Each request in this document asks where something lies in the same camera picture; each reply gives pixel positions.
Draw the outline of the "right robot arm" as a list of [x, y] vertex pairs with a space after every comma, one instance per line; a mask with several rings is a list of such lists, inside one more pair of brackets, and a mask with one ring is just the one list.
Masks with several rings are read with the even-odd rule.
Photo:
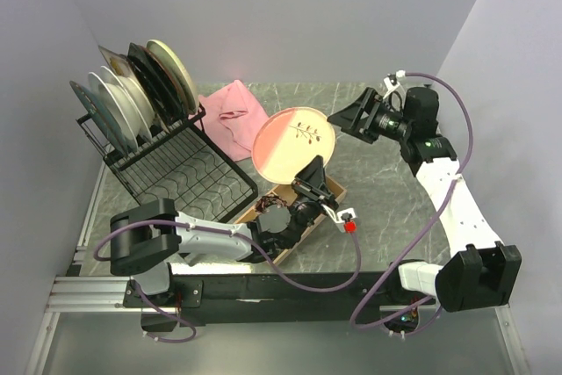
[[436, 209], [451, 258], [443, 266], [396, 258], [364, 296], [369, 300], [385, 283], [389, 300], [404, 304], [416, 292], [437, 299], [454, 313], [505, 306], [510, 300], [522, 256], [506, 245], [486, 222], [462, 175], [464, 164], [449, 140], [437, 131], [438, 94], [427, 87], [407, 90], [401, 111], [395, 112], [373, 88], [328, 122], [372, 144], [384, 136], [400, 144], [400, 154], [428, 193]]

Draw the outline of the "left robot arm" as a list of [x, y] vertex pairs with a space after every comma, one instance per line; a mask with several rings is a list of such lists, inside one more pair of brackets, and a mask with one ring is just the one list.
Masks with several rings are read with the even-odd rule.
[[175, 298], [176, 286], [165, 261], [176, 253], [261, 263], [296, 246], [322, 215], [344, 229], [321, 156], [293, 178], [291, 187], [296, 194], [292, 203], [277, 194], [263, 196], [256, 204], [256, 217], [237, 224], [194, 218], [177, 211], [167, 198], [120, 213], [111, 220], [115, 235], [110, 240], [110, 271], [145, 279], [146, 298], [155, 306], [166, 306]]

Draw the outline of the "teal glazed plate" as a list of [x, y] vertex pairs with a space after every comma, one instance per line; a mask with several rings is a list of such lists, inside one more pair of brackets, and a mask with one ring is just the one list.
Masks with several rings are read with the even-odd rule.
[[104, 137], [122, 155], [126, 155], [128, 150], [125, 137], [105, 104], [81, 84], [70, 81], [69, 85]]

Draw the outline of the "white deep plate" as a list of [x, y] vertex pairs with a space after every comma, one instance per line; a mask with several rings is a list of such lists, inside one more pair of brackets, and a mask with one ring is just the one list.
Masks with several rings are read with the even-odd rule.
[[120, 132], [123, 134], [126, 145], [133, 151], [138, 150], [137, 135], [141, 127], [139, 113], [125, 91], [114, 83], [108, 83], [94, 73], [88, 74], [90, 88], [106, 106], [116, 120]]

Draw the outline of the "pink and cream plate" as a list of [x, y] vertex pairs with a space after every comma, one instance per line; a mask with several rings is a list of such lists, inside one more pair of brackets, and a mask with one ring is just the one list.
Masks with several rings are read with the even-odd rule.
[[328, 163], [335, 150], [335, 129], [311, 107], [292, 107], [271, 116], [258, 131], [251, 159], [259, 175], [290, 184], [316, 156]]

